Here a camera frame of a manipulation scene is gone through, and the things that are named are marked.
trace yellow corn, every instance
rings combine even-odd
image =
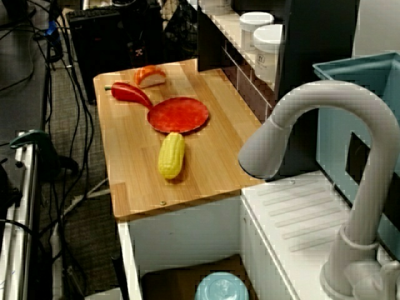
[[[181,134],[171,132],[162,142],[158,157],[158,171],[166,179],[172,179],[181,172],[185,141]]]

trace jar lid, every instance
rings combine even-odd
[[[281,45],[283,25],[273,24],[260,27],[254,32],[254,47],[267,53],[278,53]]]
[[[252,11],[242,14],[239,21],[242,30],[253,32],[258,27],[274,24],[274,16],[268,12]]]
[[[194,300],[249,300],[249,292],[235,275],[215,272],[200,282]]]

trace red plate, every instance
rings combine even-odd
[[[150,125],[162,133],[185,133],[203,125],[208,118],[208,109],[200,101],[177,97],[153,106],[147,114]]]

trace blue lid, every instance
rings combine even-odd
[[[249,300],[249,292],[235,275],[215,272],[200,282],[195,300]]]

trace faucet head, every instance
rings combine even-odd
[[[250,176],[271,179],[281,166],[291,128],[277,125],[272,116],[246,141],[239,164]]]

